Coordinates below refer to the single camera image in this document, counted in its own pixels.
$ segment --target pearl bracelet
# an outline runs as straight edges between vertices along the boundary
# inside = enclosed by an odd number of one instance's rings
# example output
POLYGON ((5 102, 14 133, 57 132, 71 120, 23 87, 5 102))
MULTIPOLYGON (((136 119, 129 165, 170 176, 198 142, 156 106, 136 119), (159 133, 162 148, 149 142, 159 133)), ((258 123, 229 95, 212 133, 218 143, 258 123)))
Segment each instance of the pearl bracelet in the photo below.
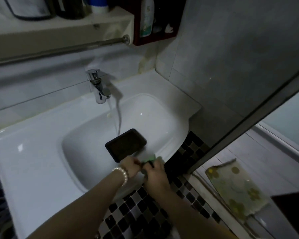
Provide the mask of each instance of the pearl bracelet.
POLYGON ((122 169, 121 167, 116 167, 112 171, 114 171, 114 170, 119 170, 119 171, 121 171, 123 173, 123 175, 124 175, 124 183, 122 184, 122 186, 124 186, 128 182, 128 174, 127 174, 127 172, 124 169, 122 169))

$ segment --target wall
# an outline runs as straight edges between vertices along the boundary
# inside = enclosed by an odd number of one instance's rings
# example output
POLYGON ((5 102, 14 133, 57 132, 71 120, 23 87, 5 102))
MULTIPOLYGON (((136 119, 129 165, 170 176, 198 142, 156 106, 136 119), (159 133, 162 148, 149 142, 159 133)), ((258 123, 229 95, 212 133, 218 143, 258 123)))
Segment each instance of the wall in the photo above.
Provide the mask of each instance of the wall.
POLYGON ((156 71, 203 109, 190 129, 212 146, 299 70, 299 0, 187 0, 156 71))
POLYGON ((264 118, 263 122, 299 145, 299 93, 264 118))
POLYGON ((115 81, 152 69, 157 44, 124 44, 0 66, 0 128, 90 92, 85 71, 115 81))

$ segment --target sink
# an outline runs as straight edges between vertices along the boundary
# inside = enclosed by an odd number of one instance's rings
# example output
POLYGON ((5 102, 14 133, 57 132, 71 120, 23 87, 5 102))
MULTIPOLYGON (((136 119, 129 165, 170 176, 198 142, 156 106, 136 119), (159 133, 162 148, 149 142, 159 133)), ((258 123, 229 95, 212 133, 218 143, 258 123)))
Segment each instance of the sink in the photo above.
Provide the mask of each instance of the sink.
POLYGON ((62 149, 74 175, 86 189, 91 189, 118 165, 105 148, 119 135, 118 131, 122 134, 135 128, 147 140, 138 155, 142 160, 148 154, 161 156, 181 126, 181 117, 154 97, 141 94, 74 129, 64 137, 62 149))
MULTIPOLYGON (((97 104, 93 93, 0 130, 0 180, 16 233, 25 238, 44 221, 91 189, 114 167, 105 144, 135 128, 147 140, 140 160, 164 161, 188 133, 200 105, 155 70, 109 86, 97 104)), ((122 198, 143 181, 121 187, 122 198)))

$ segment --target white shelf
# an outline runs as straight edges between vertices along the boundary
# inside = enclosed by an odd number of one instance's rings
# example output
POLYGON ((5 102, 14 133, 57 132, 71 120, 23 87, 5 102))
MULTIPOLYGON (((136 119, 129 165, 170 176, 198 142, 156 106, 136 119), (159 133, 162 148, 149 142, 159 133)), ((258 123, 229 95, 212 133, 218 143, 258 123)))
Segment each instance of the white shelf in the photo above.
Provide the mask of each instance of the white shelf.
POLYGON ((90 14, 83 19, 54 17, 42 21, 0 19, 0 60, 35 54, 55 48, 122 37, 133 42, 134 15, 120 7, 106 14, 90 14))

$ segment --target chrome faucet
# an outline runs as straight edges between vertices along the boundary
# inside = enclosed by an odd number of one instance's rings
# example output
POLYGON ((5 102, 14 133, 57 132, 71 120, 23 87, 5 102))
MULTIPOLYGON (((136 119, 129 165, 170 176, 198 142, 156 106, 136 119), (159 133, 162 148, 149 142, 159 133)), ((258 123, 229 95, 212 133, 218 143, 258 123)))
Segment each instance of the chrome faucet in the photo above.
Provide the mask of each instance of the chrome faucet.
POLYGON ((102 80, 99 76, 99 69, 90 69, 87 71, 89 76, 89 80, 93 87, 93 90, 96 103, 103 104, 108 98, 111 97, 111 92, 109 88, 106 87, 105 84, 102 84, 102 80))

